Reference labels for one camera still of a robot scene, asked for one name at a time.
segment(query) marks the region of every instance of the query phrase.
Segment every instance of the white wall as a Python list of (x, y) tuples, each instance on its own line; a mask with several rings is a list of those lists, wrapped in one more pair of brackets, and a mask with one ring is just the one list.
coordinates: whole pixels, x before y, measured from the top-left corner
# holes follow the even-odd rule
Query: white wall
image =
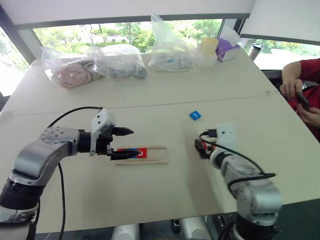
[(320, 41), (320, 0), (256, 0), (242, 34)]
[(251, 12), (255, 0), (0, 0), (14, 24), (59, 20)]

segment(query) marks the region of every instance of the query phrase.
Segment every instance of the purple box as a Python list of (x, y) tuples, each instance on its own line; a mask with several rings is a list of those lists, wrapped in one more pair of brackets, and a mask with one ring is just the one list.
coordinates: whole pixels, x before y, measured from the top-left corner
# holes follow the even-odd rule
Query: purple box
[(224, 62), (230, 59), (234, 59), (240, 50), (240, 46), (236, 44), (232, 46), (230, 42), (223, 38), (219, 38), (218, 46), (216, 47), (215, 53), (220, 62)]

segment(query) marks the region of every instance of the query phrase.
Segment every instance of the pink cloth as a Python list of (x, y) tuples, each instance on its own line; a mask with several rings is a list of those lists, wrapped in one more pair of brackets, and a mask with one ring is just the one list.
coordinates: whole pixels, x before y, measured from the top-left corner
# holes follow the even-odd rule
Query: pink cloth
[(67, 89), (90, 83), (91, 80), (91, 74), (79, 63), (68, 65), (52, 75), (52, 81)]

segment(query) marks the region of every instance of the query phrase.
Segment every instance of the clear plastic bag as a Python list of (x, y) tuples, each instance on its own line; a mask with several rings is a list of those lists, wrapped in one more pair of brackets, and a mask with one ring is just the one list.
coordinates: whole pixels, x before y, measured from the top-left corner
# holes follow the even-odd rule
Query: clear plastic bag
[(157, 72), (185, 72), (196, 64), (196, 48), (179, 39), (156, 14), (151, 15), (155, 42), (151, 52), (151, 66)]
[(138, 48), (130, 44), (91, 47), (88, 56), (94, 59), (95, 71), (112, 79), (144, 79), (147, 70)]
[(55, 84), (72, 89), (103, 76), (96, 72), (95, 61), (86, 55), (76, 55), (43, 47), (41, 61), (44, 72)]

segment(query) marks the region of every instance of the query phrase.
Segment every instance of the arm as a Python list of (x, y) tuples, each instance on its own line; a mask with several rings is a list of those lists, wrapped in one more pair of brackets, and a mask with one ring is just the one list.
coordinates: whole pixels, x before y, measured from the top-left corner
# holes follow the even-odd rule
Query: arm
[[(202, 136), (215, 138), (215, 141), (207, 141)], [(233, 124), (224, 123), (217, 125), (216, 129), (208, 129), (200, 139), (216, 146), (210, 151), (209, 161), (221, 170), (224, 182), (236, 200), (238, 218), (230, 230), (232, 239), (274, 239), (275, 224), (282, 207), (280, 192), (269, 180), (275, 174), (265, 173), (253, 160), (235, 151), (237, 142)]]
[(52, 126), (57, 120), (36, 141), (27, 145), (14, 162), (13, 170), (0, 192), (1, 240), (34, 239), (38, 220), (31, 220), (39, 208), (44, 188), (64, 157), (75, 156), (79, 152), (92, 156), (97, 153), (111, 156), (111, 160), (120, 160), (139, 154), (135, 150), (114, 151), (111, 148), (112, 135), (125, 136), (133, 131), (115, 127), (113, 114), (104, 108), (91, 121), (92, 132)]
[(296, 92), (302, 92), (302, 81), (299, 79), (302, 67), (300, 61), (284, 66), (280, 91), (288, 99), (294, 99)]

